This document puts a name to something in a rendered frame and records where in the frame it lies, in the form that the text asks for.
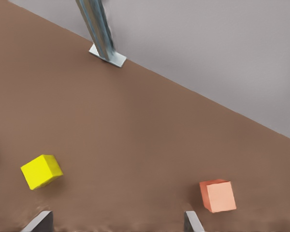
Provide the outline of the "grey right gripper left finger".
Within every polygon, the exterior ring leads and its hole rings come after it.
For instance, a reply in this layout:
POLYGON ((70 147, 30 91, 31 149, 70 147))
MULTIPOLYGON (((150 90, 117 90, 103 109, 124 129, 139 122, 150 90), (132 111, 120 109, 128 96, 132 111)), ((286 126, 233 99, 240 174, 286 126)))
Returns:
POLYGON ((42 211, 20 232, 53 232, 53 212, 42 211))

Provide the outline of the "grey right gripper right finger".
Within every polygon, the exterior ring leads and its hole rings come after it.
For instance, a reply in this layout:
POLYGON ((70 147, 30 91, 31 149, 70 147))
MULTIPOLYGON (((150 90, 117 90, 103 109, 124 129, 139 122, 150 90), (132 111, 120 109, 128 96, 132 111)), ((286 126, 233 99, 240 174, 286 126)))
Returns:
POLYGON ((184 232, 205 232, 195 211, 184 212, 184 232))

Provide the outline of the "orange cube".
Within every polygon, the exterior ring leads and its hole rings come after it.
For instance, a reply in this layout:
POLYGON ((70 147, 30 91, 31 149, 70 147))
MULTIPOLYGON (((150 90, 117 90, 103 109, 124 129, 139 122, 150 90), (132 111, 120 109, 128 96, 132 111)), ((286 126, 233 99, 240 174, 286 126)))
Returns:
POLYGON ((236 203, 231 181, 223 179, 199 183, 203 205, 211 213, 235 210, 236 203))

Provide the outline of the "yellow cube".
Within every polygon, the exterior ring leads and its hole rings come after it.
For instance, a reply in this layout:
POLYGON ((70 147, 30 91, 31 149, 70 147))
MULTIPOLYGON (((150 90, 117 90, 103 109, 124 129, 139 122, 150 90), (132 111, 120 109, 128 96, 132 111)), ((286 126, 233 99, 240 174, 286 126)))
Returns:
POLYGON ((54 155, 40 155, 20 169, 30 190, 44 187, 63 176, 63 171, 54 155))

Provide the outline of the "silver frame post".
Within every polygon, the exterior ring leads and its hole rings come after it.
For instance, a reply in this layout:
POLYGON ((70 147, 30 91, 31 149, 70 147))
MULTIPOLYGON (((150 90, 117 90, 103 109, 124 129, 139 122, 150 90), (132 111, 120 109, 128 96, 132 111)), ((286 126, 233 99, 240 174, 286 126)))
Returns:
POLYGON ((89 53, 122 67, 126 57, 115 50, 102 0, 75 0, 93 40, 89 53))

